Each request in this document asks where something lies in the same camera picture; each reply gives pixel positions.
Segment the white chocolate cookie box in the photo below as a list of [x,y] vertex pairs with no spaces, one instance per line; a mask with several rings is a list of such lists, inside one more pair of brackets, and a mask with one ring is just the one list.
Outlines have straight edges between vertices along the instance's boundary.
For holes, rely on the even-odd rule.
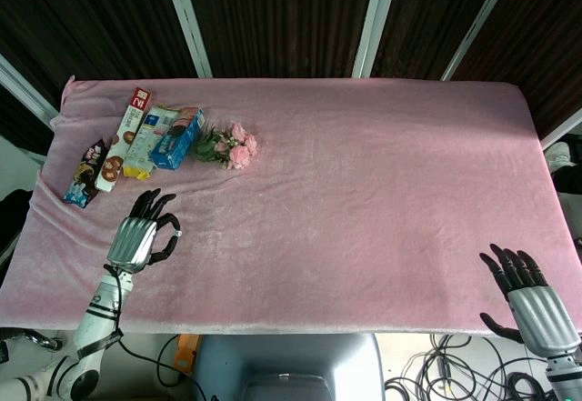
[[150,92],[140,87],[135,89],[97,176],[95,186],[99,191],[111,192],[115,187],[150,98]]

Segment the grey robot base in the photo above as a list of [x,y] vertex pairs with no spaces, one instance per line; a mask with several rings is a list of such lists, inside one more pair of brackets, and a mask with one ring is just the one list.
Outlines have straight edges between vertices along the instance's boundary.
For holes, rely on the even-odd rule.
[[385,401],[372,334],[204,336],[195,380],[208,401]]

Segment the orange object under table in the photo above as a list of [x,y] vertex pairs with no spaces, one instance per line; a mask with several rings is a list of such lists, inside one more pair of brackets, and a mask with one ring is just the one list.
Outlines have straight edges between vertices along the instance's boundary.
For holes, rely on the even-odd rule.
[[186,374],[193,372],[200,340],[200,335],[181,334],[178,336],[174,358],[174,366],[178,370]]

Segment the blue oreo cookie box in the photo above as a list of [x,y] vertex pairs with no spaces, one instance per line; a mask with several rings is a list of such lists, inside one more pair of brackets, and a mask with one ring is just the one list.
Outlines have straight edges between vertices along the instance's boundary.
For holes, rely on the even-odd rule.
[[200,107],[184,107],[156,144],[150,158],[156,168],[176,170],[198,138],[205,124],[204,111]]

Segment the pink velvet tablecloth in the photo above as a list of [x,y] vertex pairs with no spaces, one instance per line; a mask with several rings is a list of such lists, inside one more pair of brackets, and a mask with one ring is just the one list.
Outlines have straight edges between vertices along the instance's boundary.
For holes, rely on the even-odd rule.
[[[122,178],[86,208],[63,195],[137,88],[238,122],[240,171],[194,159]],[[582,263],[527,102],[507,83],[160,79],[65,86],[55,137],[0,287],[0,326],[75,328],[135,199],[160,188],[182,235],[135,276],[125,330],[149,333],[483,333],[513,318],[481,261],[532,255],[582,331]]]

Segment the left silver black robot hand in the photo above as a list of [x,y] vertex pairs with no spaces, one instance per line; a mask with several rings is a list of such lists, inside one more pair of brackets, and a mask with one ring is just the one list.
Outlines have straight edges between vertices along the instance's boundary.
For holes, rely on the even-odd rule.
[[154,251],[158,232],[165,226],[172,226],[174,232],[181,230],[177,217],[162,211],[176,194],[161,195],[161,189],[146,190],[134,202],[129,215],[117,228],[112,245],[107,254],[104,268],[111,275],[129,275],[142,271],[170,257],[180,237],[170,236],[166,246]]

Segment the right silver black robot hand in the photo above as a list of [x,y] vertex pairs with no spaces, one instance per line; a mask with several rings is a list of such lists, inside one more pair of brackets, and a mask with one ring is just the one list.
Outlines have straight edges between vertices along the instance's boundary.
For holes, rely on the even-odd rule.
[[536,260],[528,253],[490,246],[481,253],[516,322],[515,328],[500,325],[482,312],[480,319],[495,335],[522,344],[537,356],[550,360],[573,355],[582,337],[557,291],[551,287]]

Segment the pink artificial flower bouquet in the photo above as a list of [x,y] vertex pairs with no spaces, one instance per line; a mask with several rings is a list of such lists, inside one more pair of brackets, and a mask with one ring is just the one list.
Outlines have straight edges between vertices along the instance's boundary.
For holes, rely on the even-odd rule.
[[242,125],[233,123],[225,130],[212,126],[203,131],[190,154],[203,163],[219,163],[224,169],[246,168],[258,152],[258,142]]

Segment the dark snack bag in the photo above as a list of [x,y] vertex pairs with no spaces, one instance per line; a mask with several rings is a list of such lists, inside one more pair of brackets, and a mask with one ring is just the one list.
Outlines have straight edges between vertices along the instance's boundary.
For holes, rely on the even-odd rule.
[[73,180],[67,188],[63,201],[66,204],[86,208],[96,197],[96,179],[110,149],[110,143],[104,139],[90,145],[83,153]]

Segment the white yellow snack box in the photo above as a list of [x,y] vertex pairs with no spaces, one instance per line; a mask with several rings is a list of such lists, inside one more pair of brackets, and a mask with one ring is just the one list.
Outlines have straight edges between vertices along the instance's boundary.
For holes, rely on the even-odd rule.
[[155,165],[150,154],[177,116],[177,109],[156,105],[149,110],[125,156],[123,163],[125,177],[145,180],[151,176]]

